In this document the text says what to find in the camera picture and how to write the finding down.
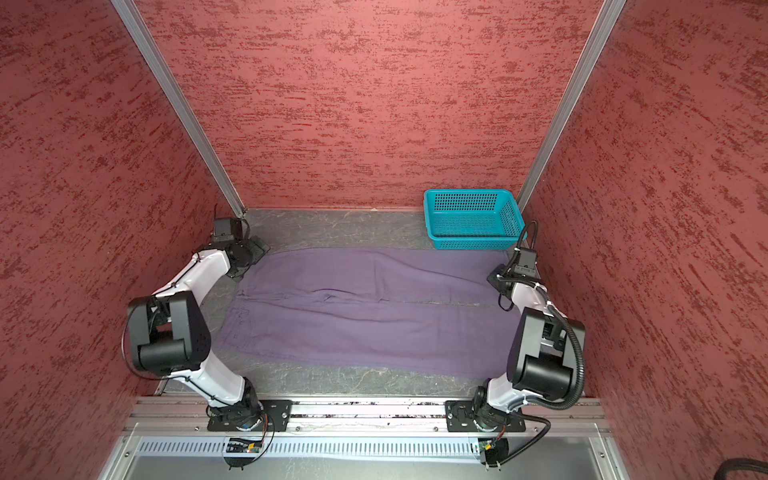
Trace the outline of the teal plastic basket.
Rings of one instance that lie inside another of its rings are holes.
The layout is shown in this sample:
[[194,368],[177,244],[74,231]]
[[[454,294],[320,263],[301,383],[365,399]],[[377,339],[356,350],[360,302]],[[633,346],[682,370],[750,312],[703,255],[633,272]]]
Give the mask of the teal plastic basket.
[[423,211],[438,250],[506,250],[525,227],[507,190],[431,189],[424,192]]

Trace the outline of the purple trousers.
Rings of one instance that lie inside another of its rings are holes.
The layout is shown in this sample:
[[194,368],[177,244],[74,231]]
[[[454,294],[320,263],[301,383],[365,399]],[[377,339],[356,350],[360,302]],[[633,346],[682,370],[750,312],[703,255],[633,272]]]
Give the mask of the purple trousers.
[[241,281],[217,344],[260,359],[496,377],[520,322],[487,280],[505,258],[384,248],[270,255]]

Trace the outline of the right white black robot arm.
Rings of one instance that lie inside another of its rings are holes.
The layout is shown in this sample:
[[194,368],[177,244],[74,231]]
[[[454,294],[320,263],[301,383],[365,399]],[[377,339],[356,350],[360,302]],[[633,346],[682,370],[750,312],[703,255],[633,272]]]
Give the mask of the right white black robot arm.
[[568,319],[530,272],[500,265],[488,276],[507,299],[507,311],[520,314],[507,358],[506,372],[477,389],[473,421],[480,431],[494,432],[522,420],[522,407],[567,410],[581,399],[585,383],[585,327]]

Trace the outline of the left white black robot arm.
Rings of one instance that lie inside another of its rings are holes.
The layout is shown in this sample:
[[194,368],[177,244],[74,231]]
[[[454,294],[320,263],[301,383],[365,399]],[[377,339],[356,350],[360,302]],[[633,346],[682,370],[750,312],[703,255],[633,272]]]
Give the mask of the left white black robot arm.
[[222,277],[242,277],[269,251],[259,238],[214,242],[149,296],[132,300],[121,337],[128,369],[143,380],[179,382],[207,403],[210,431],[265,431],[253,384],[212,352],[202,301]]

